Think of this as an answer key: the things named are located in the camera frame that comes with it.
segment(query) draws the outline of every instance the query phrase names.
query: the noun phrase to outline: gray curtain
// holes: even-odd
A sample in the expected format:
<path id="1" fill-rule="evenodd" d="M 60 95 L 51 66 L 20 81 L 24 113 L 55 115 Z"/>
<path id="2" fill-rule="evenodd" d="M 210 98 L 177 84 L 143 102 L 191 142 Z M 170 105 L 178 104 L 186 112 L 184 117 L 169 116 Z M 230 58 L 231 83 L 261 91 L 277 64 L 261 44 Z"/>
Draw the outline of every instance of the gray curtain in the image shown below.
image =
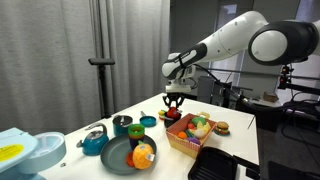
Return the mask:
<path id="1" fill-rule="evenodd" d="M 169 54 L 170 0 L 100 1 L 108 107 L 117 112 L 164 92 L 161 66 Z"/>
<path id="2" fill-rule="evenodd" d="M 164 92 L 169 0 L 100 1 L 110 112 Z M 0 1 L 0 131 L 69 133 L 100 119 L 89 0 Z"/>
<path id="3" fill-rule="evenodd" d="M 0 131 L 68 133 L 100 118 L 88 0 L 0 1 Z"/>

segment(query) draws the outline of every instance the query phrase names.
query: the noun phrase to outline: black tray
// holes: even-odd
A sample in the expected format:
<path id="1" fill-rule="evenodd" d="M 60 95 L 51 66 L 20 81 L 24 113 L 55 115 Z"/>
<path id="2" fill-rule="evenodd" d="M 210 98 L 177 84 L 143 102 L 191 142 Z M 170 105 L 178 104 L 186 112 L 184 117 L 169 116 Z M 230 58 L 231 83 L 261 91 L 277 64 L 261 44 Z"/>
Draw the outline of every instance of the black tray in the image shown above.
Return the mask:
<path id="1" fill-rule="evenodd" d="M 189 171 L 189 180 L 234 180 L 238 162 L 230 154 L 213 147 L 204 147 Z"/>

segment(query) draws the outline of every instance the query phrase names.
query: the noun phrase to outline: toy sink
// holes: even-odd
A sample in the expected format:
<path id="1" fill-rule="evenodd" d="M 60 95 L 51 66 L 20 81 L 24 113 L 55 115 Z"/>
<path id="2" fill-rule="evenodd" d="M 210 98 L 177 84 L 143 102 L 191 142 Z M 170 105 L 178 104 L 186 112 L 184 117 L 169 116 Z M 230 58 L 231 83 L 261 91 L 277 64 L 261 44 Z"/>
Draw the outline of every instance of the toy sink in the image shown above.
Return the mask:
<path id="1" fill-rule="evenodd" d="M 43 180 L 37 173 L 66 154 L 64 135 L 47 132 L 31 136 L 17 128 L 0 132 L 0 179 Z"/>

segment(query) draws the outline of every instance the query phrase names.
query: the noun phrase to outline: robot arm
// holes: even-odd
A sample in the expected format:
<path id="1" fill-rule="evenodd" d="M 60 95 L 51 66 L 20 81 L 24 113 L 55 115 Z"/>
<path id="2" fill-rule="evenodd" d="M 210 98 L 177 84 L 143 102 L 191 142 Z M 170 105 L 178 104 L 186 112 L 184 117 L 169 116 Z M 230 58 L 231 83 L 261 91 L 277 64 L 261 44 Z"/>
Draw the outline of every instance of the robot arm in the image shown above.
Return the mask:
<path id="1" fill-rule="evenodd" d="M 171 83 L 166 86 L 169 100 L 174 96 L 176 101 L 176 93 L 191 91 L 184 79 L 194 75 L 193 64 L 224 60 L 246 49 L 251 58 L 262 65 L 301 62 L 310 54 L 320 55 L 319 32 L 320 20 L 268 24 L 258 12 L 244 13 L 187 51 L 169 55 L 162 66 L 163 75 Z"/>

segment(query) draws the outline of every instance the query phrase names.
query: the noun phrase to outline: wicker basket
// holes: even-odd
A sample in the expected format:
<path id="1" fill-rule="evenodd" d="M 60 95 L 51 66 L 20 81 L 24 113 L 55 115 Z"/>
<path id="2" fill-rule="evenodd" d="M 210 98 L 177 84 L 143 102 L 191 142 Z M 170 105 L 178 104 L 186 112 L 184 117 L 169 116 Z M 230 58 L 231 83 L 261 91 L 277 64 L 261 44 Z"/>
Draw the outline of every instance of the wicker basket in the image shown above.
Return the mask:
<path id="1" fill-rule="evenodd" d="M 178 149 L 179 151 L 183 152 L 184 154 L 192 157 L 192 158 L 196 158 L 198 155 L 198 152 L 201 150 L 201 148 L 203 147 L 203 144 L 205 143 L 205 141 L 207 140 L 207 138 L 211 135 L 212 130 L 214 128 L 214 125 L 216 122 L 211 121 L 209 119 L 206 119 L 206 121 L 210 124 L 211 129 L 210 131 L 207 133 L 207 135 L 202 138 L 200 140 L 200 145 L 195 144 L 195 143 L 191 143 L 187 140 L 178 138 L 176 135 L 181 132 L 181 131 L 185 131 L 187 129 L 188 124 L 190 123 L 190 121 L 194 118 L 197 117 L 196 115 L 193 114 L 187 114 L 186 116 L 184 116 L 183 118 L 181 118 L 179 121 L 177 121 L 176 123 L 174 123 L 173 125 L 171 125 L 167 131 L 167 137 L 169 140 L 169 143 L 171 145 L 171 147 Z"/>

